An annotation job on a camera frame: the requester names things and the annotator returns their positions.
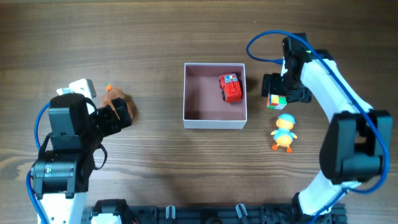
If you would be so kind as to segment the brown plush toy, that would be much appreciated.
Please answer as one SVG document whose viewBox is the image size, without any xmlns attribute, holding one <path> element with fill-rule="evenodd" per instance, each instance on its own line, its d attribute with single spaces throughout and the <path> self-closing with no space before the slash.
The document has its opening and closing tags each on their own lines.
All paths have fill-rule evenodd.
<svg viewBox="0 0 398 224">
<path fill-rule="evenodd" d="M 112 85 L 106 85 L 106 93 L 101 96 L 101 106 L 110 105 L 113 111 L 116 111 L 114 104 L 111 102 L 113 99 L 123 98 L 127 103 L 127 110 L 130 117 L 134 118 L 135 105 L 132 96 L 123 91 L 122 88 L 114 88 Z"/>
</svg>

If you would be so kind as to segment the red toy truck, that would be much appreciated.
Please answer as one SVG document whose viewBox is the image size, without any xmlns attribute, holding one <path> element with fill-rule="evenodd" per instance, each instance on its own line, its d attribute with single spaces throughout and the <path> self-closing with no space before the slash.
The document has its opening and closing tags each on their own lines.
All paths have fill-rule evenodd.
<svg viewBox="0 0 398 224">
<path fill-rule="evenodd" d="M 219 78 L 219 86 L 223 101 L 235 103 L 242 100 L 243 92 L 237 74 L 222 74 Z"/>
</svg>

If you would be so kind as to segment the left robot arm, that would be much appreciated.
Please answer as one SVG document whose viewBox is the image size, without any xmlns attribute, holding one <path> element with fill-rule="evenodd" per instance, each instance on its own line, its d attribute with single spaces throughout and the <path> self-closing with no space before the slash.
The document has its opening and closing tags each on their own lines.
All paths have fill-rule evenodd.
<svg viewBox="0 0 398 224">
<path fill-rule="evenodd" d="M 90 113 L 92 104 L 79 93 L 50 100 L 52 130 L 26 180 L 39 223 L 80 223 L 90 175 L 97 168 L 95 151 L 104 149 L 103 138 L 132 124 L 125 99 L 115 98 Z"/>
</svg>

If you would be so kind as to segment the small colourful puzzle cube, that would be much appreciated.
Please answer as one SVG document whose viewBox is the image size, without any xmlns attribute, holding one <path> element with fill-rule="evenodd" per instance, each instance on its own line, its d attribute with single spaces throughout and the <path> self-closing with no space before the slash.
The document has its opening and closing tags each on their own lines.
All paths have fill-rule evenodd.
<svg viewBox="0 0 398 224">
<path fill-rule="evenodd" d="M 267 108 L 274 110 L 282 110 L 287 105 L 287 97 L 283 95 L 270 94 L 267 100 Z"/>
</svg>

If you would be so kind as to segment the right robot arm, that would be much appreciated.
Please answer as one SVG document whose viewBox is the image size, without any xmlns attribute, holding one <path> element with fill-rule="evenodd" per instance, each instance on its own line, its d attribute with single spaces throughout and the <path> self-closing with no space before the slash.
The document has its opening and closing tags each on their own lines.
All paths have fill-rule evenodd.
<svg viewBox="0 0 398 224">
<path fill-rule="evenodd" d="M 392 116 L 362 100 L 326 50 L 316 50 L 304 33 L 284 33 L 280 73 L 264 75 L 261 95 L 280 110 L 289 103 L 316 99 L 329 128 L 320 149 L 320 171 L 292 199 L 296 222 L 330 212 L 348 192 L 370 194 L 386 181 L 390 168 Z"/>
</svg>

